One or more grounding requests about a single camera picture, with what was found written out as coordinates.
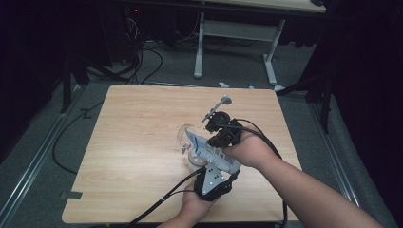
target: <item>gray carpet floor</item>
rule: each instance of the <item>gray carpet floor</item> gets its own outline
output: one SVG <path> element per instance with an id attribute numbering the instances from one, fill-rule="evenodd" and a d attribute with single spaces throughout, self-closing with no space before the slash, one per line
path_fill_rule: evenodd
<path id="1" fill-rule="evenodd" d="M 245 47 L 244 44 L 247 42 L 236 41 L 224 47 L 220 44 L 207 43 L 201 79 L 193 78 L 196 48 L 192 47 L 192 44 L 182 43 L 175 47 L 154 42 L 146 44 L 147 48 L 157 47 L 153 50 L 163 57 L 161 68 L 146 81 L 146 84 L 218 87 L 219 82 L 224 82 L 230 87 L 248 87 L 248 84 L 251 84 L 255 88 L 273 88 L 268 84 L 262 62 L 262 54 L 265 53 L 268 44 L 260 42 Z M 273 66 L 281 86 L 289 86 L 298 81 L 314 49 L 315 47 L 296 48 L 292 44 L 278 46 Z M 160 57 L 152 51 L 145 50 L 143 65 L 137 74 L 138 81 L 156 69 L 159 64 Z M 118 70 L 121 67 L 123 66 L 116 64 L 113 69 Z M 79 89 L 84 92 L 71 108 L 64 126 L 83 114 L 82 108 L 91 108 L 101 102 L 108 88 L 116 84 L 121 83 L 91 77 L 90 84 Z M 304 92 L 293 92 L 278 97 L 302 169 L 336 191 L 342 192 L 326 141 L 330 142 L 357 195 L 360 206 L 385 227 L 397 227 L 356 154 L 348 131 L 338 113 L 335 99 L 332 99 L 332 112 L 329 119 L 330 134 L 324 135 L 317 125 L 315 115 L 317 104 L 306 104 L 303 95 Z M 100 105 L 90 111 L 88 113 L 90 118 L 80 118 L 70 125 L 59 139 L 55 151 L 58 160 L 64 166 L 78 170 L 101 107 Z M 54 90 L 52 100 L 31 120 L 27 132 L 1 164 L 1 207 L 7 204 L 18 181 L 23 177 L 52 125 L 60 116 L 61 108 L 62 88 L 58 86 Z M 18 209 L 10 215 L 8 227 L 88 227 L 88 224 L 64 224 L 61 220 L 66 205 L 63 194 L 71 189 L 74 178 L 74 175 L 58 167 L 51 152 L 48 152 L 40 172 L 34 177 L 24 199 L 16 205 Z M 290 222 L 288 227 L 302 227 L 302 225 L 299 222 Z"/>

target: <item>human arm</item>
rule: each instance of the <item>human arm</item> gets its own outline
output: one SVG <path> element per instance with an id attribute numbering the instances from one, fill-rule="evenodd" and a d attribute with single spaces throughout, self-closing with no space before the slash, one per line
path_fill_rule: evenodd
<path id="1" fill-rule="evenodd" d="M 190 228 L 207 216 L 210 208 L 217 201 L 201 200 L 193 191 L 194 182 L 185 187 L 182 207 L 178 215 L 158 226 L 159 228 Z"/>
<path id="2" fill-rule="evenodd" d="M 260 171 L 305 227 L 382 227 L 332 188 L 278 158 L 250 132 L 243 131 L 240 143 L 223 151 Z"/>

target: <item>background desk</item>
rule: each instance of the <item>background desk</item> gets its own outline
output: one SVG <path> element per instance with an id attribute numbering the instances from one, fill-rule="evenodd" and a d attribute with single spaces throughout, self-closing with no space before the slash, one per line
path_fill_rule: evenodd
<path id="1" fill-rule="evenodd" d="M 284 160 L 300 168 L 272 90 L 115 85 L 106 95 L 72 187 L 83 195 L 67 201 L 63 221 L 129 222 L 148 209 L 190 173 L 176 140 L 178 130 L 193 124 L 197 134 L 210 137 L 201 119 L 224 94 L 233 103 L 223 105 L 222 111 L 255 123 Z M 181 201 L 181 194 L 170 198 L 143 222 L 168 220 Z M 259 172 L 243 166 L 231 193 L 204 221 L 280 221 L 281 203 Z M 296 219 L 289 211 L 289 220 Z"/>

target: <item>person's right hand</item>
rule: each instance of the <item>person's right hand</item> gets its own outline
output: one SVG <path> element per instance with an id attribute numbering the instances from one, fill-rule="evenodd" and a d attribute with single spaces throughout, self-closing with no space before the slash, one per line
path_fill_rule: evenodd
<path id="1" fill-rule="evenodd" d="M 254 126 L 247 126 L 247 128 L 258 131 Z M 224 148 L 222 151 L 241 164 L 253 168 L 259 168 L 267 160 L 278 158 L 259 136 L 244 130 L 241 132 L 240 143 Z"/>

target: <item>light wood tabletop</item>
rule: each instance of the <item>light wood tabletop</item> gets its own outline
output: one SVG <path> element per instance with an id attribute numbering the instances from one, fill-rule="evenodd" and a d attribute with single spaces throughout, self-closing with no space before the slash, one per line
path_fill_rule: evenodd
<path id="1" fill-rule="evenodd" d="M 324 6 L 316 6 L 311 0 L 203 0 L 205 2 L 243 5 L 249 7 L 270 8 L 277 10 L 296 10 L 304 12 L 326 12 Z"/>
<path id="2" fill-rule="evenodd" d="M 121 223 L 142 214 L 191 173 L 176 139 L 178 130 L 193 124 L 197 135 L 210 138 L 201 120 L 223 95 L 232 104 L 222 105 L 219 111 L 256 124 L 283 159 L 300 169 L 273 90 L 113 85 L 71 190 L 82 196 L 67 200 L 63 221 Z M 182 194 L 174 195 L 142 222 L 170 219 L 181 202 Z M 280 221 L 282 217 L 278 193 L 258 171 L 242 166 L 233 190 L 217 201 L 203 221 Z M 291 210 L 289 220 L 297 220 Z"/>

